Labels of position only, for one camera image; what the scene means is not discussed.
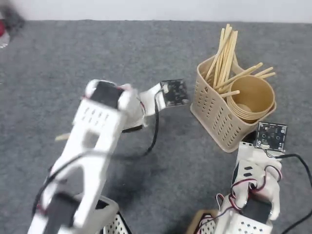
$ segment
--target red object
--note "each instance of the red object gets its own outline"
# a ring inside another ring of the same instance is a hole
[[[0,37],[5,33],[5,26],[2,20],[0,20]]]

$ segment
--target beige plastic basket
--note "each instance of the beige plastic basket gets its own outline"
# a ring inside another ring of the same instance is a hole
[[[237,117],[228,107],[225,100],[204,80],[201,74],[208,71],[214,56],[202,62],[197,67],[197,80],[191,112],[220,146],[227,152],[233,152],[239,142],[252,132],[259,121],[276,110],[276,102],[270,111],[255,123],[246,123]],[[234,59],[231,70],[238,74],[243,71]]]

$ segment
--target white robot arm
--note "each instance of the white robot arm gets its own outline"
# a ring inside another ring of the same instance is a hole
[[[270,151],[279,156],[281,152]],[[238,149],[236,168],[234,170],[231,193],[225,196],[219,212],[214,234],[262,233],[270,234],[271,220],[276,220],[280,212],[279,185],[282,174],[280,159],[268,157],[262,149],[241,142]],[[252,197],[259,203],[259,210],[254,215],[246,215],[245,209]],[[268,213],[260,215],[265,207]]]
[[[28,234],[95,234],[113,221],[118,212],[115,202],[104,198],[108,205],[96,209],[111,155],[123,130],[143,125],[146,116],[168,106],[164,98],[165,91],[169,92],[167,83],[138,94],[129,84],[89,82],[64,151],[36,197]],[[94,136],[97,141],[92,145]],[[58,182],[77,168],[83,170],[84,184],[79,199]]]

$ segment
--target circuit board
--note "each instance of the circuit board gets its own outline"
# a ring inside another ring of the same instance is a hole
[[[255,147],[264,150],[284,152],[287,125],[259,122]]]
[[[181,79],[163,80],[160,82],[166,107],[189,103],[185,82]]]

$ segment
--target stacked cups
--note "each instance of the stacked cups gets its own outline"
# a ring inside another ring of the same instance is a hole
[[[265,116],[275,103],[273,88],[264,79],[243,76],[230,85],[230,91],[240,93],[227,97],[229,108],[243,121],[254,123]]]

